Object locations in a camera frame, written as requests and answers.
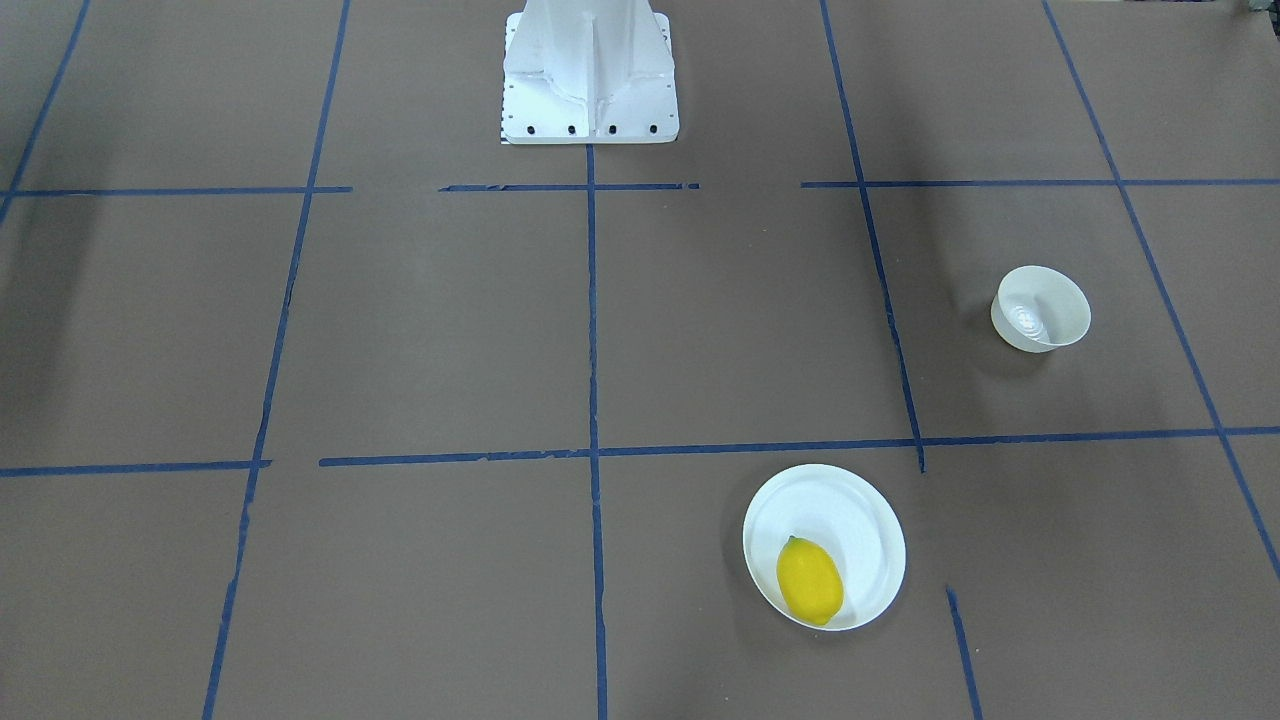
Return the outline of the yellow lemon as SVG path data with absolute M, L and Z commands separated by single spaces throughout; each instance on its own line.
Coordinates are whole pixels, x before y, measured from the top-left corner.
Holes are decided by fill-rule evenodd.
M 786 609 L 799 621 L 826 626 L 841 611 L 844 579 L 833 557 L 817 542 L 790 536 L 774 574 Z

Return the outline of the white round plate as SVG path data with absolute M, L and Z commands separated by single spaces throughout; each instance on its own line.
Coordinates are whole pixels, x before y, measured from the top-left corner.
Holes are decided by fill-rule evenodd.
M 840 605 L 819 623 L 787 601 L 780 559 L 806 541 L 831 560 Z M 751 497 L 742 520 L 742 556 L 751 582 L 778 612 L 817 632 L 846 632 L 874 621 L 901 591 L 905 536 L 884 496 L 860 475 L 824 464 L 785 469 Z

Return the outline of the white small bowl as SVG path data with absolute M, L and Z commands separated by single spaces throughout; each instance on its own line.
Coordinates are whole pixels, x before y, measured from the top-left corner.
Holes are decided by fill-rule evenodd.
M 1068 275 L 1048 266 L 1025 265 L 1000 281 L 989 319 L 1006 345 L 1027 354 L 1044 354 L 1080 341 L 1091 329 L 1092 309 Z

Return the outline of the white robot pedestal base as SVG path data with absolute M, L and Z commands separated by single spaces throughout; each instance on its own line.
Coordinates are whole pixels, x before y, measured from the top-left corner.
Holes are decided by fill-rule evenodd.
M 507 17 L 503 142 L 671 143 L 678 135 L 671 23 L 649 1 L 527 1 Z

